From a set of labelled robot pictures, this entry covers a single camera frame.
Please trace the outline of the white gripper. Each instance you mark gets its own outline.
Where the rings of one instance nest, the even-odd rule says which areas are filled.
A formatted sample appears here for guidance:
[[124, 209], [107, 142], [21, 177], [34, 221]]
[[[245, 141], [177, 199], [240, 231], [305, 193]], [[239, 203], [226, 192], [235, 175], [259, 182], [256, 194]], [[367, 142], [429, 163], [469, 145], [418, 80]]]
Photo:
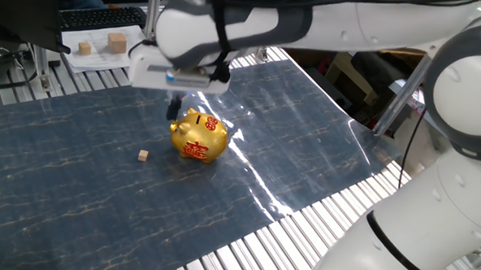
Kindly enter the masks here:
[[[160, 89], [176, 92], [202, 92], [222, 94], [229, 88], [230, 81], [213, 81], [213, 72], [205, 67], [178, 70], [172, 67], [157, 46], [139, 45], [130, 53], [131, 65], [128, 78], [133, 87], [142, 89]], [[175, 119], [182, 106], [182, 95], [175, 94], [174, 101], [167, 107], [166, 118]]]

